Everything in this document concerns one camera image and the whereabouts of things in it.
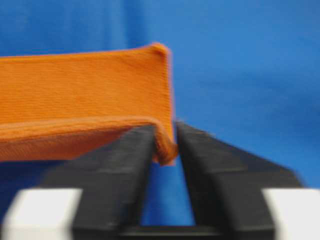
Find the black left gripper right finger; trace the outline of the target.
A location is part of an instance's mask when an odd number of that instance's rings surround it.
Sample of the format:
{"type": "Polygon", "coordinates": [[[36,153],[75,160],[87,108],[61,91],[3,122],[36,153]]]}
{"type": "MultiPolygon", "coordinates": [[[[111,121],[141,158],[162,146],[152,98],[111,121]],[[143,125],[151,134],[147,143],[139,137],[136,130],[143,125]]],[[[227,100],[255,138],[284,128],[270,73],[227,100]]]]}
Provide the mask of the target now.
{"type": "Polygon", "coordinates": [[[176,134],[195,223],[230,240],[273,240],[262,191],[302,188],[294,172],[182,122],[176,134]]]}

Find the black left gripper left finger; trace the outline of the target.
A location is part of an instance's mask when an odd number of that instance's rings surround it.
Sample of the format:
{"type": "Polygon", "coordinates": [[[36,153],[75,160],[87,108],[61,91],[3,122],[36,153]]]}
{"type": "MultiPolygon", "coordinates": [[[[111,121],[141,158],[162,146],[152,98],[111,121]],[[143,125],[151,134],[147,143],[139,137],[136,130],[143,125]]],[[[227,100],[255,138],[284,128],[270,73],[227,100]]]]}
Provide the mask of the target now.
{"type": "Polygon", "coordinates": [[[82,190],[73,239],[115,240],[127,226],[139,224],[154,151],[155,127],[135,127],[45,174],[44,188],[82,190]]]}

